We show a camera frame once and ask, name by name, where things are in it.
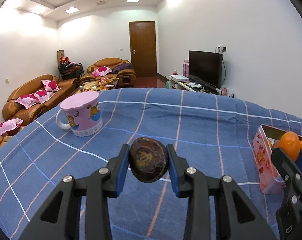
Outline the brown leather sofa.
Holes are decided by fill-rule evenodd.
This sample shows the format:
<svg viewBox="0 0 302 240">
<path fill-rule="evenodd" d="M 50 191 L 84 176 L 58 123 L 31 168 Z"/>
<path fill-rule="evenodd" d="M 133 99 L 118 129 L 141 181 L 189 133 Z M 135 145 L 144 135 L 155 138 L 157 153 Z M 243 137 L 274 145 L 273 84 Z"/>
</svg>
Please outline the brown leather sofa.
<svg viewBox="0 0 302 240">
<path fill-rule="evenodd" d="M 2 109 L 4 121 L 0 123 L 0 148 L 20 129 L 56 107 L 78 86 L 77 78 L 59 81 L 47 74 L 15 89 Z"/>
</svg>

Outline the blue plaid tablecloth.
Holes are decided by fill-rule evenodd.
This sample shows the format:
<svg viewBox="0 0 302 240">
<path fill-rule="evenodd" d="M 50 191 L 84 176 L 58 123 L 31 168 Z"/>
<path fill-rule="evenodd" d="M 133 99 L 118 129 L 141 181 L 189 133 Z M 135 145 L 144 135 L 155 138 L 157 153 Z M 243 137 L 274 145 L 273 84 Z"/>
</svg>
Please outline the blue plaid tablecloth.
<svg viewBox="0 0 302 240">
<path fill-rule="evenodd" d="M 10 239 L 19 238 L 64 176 L 89 176 L 139 137 L 172 144 L 207 176 L 231 176 L 278 231 L 283 197 L 261 193 L 252 141 L 261 125 L 302 136 L 302 119 L 239 99 L 160 88 L 105 91 L 99 106 L 103 127 L 92 136 L 59 128 L 55 107 L 0 149 L 0 227 Z"/>
</svg>

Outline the black television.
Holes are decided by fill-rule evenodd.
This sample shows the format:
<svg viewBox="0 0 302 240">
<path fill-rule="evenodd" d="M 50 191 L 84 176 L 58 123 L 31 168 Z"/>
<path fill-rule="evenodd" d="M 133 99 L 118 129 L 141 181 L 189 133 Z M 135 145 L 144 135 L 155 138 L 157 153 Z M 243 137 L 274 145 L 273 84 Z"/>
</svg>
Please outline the black television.
<svg viewBox="0 0 302 240">
<path fill-rule="evenodd" d="M 188 78 L 219 88 L 222 80 L 223 56 L 208 51 L 188 52 Z"/>
</svg>

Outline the pink cartoon mug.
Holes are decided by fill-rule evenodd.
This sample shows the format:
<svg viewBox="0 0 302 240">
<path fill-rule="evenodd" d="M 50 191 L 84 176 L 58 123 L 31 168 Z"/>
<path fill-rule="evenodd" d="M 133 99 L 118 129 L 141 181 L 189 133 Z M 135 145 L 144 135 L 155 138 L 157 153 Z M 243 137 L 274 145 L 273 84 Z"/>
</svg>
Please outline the pink cartoon mug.
<svg viewBox="0 0 302 240">
<path fill-rule="evenodd" d="M 55 121 L 59 128 L 71 130 L 77 137 L 87 137 L 103 127 L 99 92 L 80 92 L 60 103 Z"/>
</svg>

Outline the dark cut yam back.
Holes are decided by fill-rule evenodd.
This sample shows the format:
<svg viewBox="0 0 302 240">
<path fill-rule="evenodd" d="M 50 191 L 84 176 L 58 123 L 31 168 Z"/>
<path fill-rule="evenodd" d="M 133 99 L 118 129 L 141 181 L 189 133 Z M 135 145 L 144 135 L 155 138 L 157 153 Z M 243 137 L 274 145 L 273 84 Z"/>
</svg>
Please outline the dark cut yam back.
<svg viewBox="0 0 302 240">
<path fill-rule="evenodd" d="M 167 149 L 158 140 L 137 138 L 130 147 L 129 165 L 139 181 L 153 183 L 161 179 L 169 168 Z"/>
</svg>

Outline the white tv stand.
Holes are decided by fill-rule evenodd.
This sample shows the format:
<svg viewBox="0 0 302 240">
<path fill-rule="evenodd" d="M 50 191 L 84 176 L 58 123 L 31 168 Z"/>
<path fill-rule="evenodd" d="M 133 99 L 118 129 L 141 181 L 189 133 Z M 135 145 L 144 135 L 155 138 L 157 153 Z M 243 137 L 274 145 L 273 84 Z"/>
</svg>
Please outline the white tv stand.
<svg viewBox="0 0 302 240">
<path fill-rule="evenodd" d="M 169 75 L 167 76 L 167 87 L 169 89 L 187 90 L 190 92 L 201 92 L 213 95 L 222 95 L 222 90 L 219 88 L 212 88 L 207 85 L 201 85 L 197 82 L 192 82 L 187 78 L 183 78 L 180 75 Z"/>
</svg>

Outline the black rack with items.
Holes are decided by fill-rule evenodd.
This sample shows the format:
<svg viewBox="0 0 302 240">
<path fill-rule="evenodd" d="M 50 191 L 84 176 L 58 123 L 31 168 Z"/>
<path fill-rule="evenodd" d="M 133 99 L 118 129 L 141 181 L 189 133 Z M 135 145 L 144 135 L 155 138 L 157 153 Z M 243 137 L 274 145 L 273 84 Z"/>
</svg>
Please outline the black rack with items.
<svg viewBox="0 0 302 240">
<path fill-rule="evenodd" d="M 62 80 L 80 79 L 85 75 L 82 64 L 71 61 L 69 57 L 65 56 L 63 49 L 57 51 L 57 58 L 58 70 Z"/>
</svg>

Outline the tangerine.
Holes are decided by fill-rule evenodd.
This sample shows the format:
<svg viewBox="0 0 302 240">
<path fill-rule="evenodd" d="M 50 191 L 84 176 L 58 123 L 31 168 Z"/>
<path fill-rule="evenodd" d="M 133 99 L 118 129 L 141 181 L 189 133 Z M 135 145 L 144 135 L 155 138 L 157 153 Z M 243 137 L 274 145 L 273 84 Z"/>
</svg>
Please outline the tangerine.
<svg viewBox="0 0 302 240">
<path fill-rule="evenodd" d="M 298 159 L 301 146 L 299 137 L 295 132 L 284 133 L 277 146 L 281 148 L 293 162 Z"/>
</svg>

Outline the cluttered coffee table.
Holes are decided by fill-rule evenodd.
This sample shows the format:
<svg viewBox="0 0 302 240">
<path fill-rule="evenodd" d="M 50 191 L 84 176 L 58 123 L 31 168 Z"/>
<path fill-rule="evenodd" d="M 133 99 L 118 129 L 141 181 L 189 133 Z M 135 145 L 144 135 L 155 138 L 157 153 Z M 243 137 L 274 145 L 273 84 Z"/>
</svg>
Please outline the cluttered coffee table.
<svg viewBox="0 0 302 240">
<path fill-rule="evenodd" d="M 81 92 L 103 92 L 106 90 L 112 90 L 117 88 L 119 83 L 119 77 L 112 77 L 108 80 L 106 78 L 97 79 L 95 81 L 84 82 L 74 94 L 79 94 Z"/>
</svg>

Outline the brown wooden door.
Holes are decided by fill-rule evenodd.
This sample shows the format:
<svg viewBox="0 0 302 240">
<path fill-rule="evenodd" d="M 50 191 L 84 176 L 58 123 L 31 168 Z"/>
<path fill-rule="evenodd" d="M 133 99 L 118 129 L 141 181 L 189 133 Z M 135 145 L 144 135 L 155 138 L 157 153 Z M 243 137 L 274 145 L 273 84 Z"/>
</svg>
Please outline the brown wooden door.
<svg viewBox="0 0 302 240">
<path fill-rule="evenodd" d="M 157 74 L 154 21 L 129 22 L 131 63 L 137 77 Z"/>
</svg>

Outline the pink tin box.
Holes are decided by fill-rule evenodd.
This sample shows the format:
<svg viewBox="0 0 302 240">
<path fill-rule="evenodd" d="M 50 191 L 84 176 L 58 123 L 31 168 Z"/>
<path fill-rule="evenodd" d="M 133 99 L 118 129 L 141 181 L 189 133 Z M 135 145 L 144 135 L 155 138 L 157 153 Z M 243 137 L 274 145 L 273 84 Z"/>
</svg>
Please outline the pink tin box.
<svg viewBox="0 0 302 240">
<path fill-rule="evenodd" d="M 263 194 L 281 194 L 284 192 L 285 182 L 271 163 L 272 147 L 277 145 L 284 133 L 285 131 L 282 129 L 261 125 L 252 141 L 260 189 Z"/>
</svg>

